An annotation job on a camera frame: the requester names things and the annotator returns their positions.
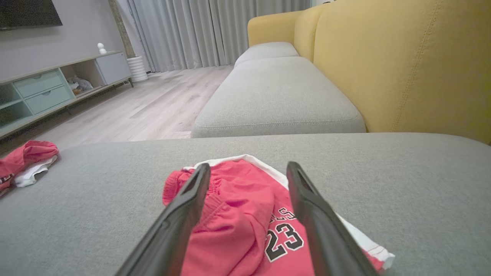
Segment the floor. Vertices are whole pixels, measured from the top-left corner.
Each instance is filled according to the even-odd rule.
[[[233,66],[157,73],[143,83],[96,95],[2,141],[0,154],[29,139],[60,150],[82,144],[189,138],[199,112]]]

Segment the white figurine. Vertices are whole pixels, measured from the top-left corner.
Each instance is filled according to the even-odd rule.
[[[99,52],[101,53],[101,55],[107,53],[106,49],[104,49],[104,44],[97,43],[97,47],[99,48]]]

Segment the green drawer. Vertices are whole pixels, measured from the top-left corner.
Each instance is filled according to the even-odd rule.
[[[63,82],[56,70],[14,82],[15,87],[24,98],[61,84]]]
[[[34,114],[38,114],[70,99],[70,94],[68,94],[66,88],[62,86],[27,99],[26,103]]]

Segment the black television screen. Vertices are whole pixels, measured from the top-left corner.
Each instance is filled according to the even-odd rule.
[[[61,25],[51,0],[0,0],[0,30]]]

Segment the ribbed white vase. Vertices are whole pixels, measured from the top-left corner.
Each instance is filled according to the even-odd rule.
[[[142,56],[128,58],[127,61],[131,70],[131,80],[134,83],[140,83],[148,80],[147,72],[145,72],[145,66],[143,65]]]

